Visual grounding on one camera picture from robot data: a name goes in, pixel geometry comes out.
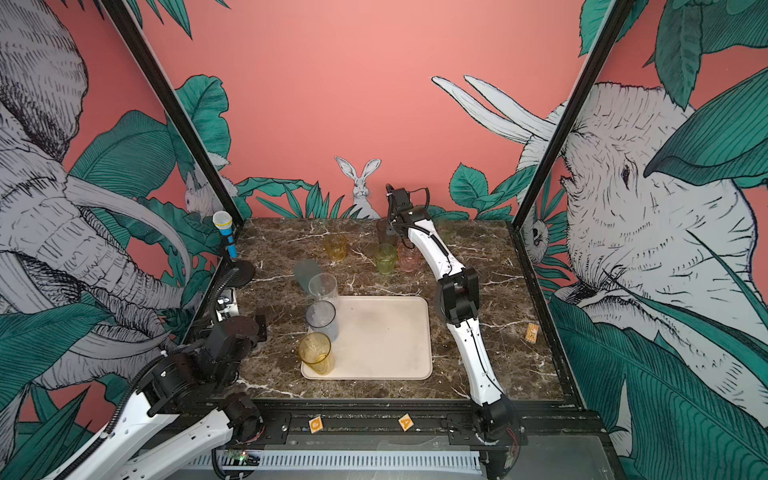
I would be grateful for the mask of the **dark brown plastic glass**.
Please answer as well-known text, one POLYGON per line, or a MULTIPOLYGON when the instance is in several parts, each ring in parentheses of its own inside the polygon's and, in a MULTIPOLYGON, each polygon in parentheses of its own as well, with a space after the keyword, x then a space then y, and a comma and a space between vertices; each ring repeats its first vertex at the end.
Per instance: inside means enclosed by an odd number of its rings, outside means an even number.
POLYGON ((376 221, 377 237, 380 244, 390 244, 396 246, 399 241, 398 234, 394 231, 390 223, 385 218, 376 221))

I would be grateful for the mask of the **amber plastic glass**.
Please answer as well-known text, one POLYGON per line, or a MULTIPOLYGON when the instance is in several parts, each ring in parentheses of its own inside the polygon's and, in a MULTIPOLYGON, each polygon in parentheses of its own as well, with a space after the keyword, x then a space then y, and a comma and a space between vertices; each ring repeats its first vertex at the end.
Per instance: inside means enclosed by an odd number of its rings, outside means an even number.
POLYGON ((327 375, 333 370, 332 342, 324 333, 305 335, 299 343, 298 355, 304 365, 319 375, 327 375))

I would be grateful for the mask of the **blue grey plastic glass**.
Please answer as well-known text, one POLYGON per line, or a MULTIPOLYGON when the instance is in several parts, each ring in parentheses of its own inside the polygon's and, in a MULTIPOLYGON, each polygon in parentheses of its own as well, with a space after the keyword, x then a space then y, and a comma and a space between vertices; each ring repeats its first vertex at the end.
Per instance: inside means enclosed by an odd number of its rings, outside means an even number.
POLYGON ((333 303, 318 300, 307 308, 305 322, 313 332, 323 333, 334 342, 339 334, 336 316, 337 311, 333 303))

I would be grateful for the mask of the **clear plastic glass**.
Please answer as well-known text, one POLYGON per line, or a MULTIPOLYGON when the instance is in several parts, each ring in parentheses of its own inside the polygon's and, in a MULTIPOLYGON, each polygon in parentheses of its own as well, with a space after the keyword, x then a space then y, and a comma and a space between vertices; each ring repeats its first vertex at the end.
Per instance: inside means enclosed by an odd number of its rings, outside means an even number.
POLYGON ((339 305, 338 283, 330 273, 319 273, 308 283, 309 293, 318 301, 327 301, 335 307, 339 305))

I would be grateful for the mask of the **teal frosted glass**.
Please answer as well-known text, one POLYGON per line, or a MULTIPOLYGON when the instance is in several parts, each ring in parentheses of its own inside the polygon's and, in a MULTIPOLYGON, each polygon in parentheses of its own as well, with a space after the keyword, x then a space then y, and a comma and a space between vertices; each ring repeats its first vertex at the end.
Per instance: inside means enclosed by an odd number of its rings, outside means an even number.
POLYGON ((310 293, 309 283, 317 275, 322 273, 319 264, 313 259, 303 259, 296 263, 293 269, 294 278, 302 290, 310 293))

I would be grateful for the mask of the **beige square tray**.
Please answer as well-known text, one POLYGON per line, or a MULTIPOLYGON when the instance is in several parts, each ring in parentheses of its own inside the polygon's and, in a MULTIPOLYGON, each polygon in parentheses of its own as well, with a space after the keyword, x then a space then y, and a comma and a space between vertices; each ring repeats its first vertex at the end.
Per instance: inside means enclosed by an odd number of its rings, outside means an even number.
POLYGON ((432 374, 430 317, 418 296, 341 296, 339 334, 332 341, 333 369, 310 380, 414 380, 432 374))

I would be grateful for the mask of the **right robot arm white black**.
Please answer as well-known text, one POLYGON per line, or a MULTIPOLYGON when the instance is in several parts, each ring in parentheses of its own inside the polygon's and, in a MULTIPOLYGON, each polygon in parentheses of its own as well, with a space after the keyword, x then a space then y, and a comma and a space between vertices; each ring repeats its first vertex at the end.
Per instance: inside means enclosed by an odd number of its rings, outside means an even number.
POLYGON ((485 349, 479 322, 480 286, 475 269, 464 266, 440 237, 428 206, 411 202, 411 192, 386 186, 387 222, 426 260, 436 282, 436 312, 445 321, 461 355, 475 405, 475 431, 481 442, 502 439, 522 445, 520 416, 501 388, 485 349))

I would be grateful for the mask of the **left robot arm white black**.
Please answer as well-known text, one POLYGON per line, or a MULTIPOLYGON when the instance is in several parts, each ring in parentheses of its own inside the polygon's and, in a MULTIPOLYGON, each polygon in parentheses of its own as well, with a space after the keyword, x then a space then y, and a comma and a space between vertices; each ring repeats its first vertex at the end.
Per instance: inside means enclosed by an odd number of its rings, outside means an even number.
POLYGON ((262 315, 215 323, 202 340, 160 356, 132 381, 107 425, 49 473, 51 479, 165 479, 200 455, 265 432, 247 394, 218 395, 267 338, 262 315))

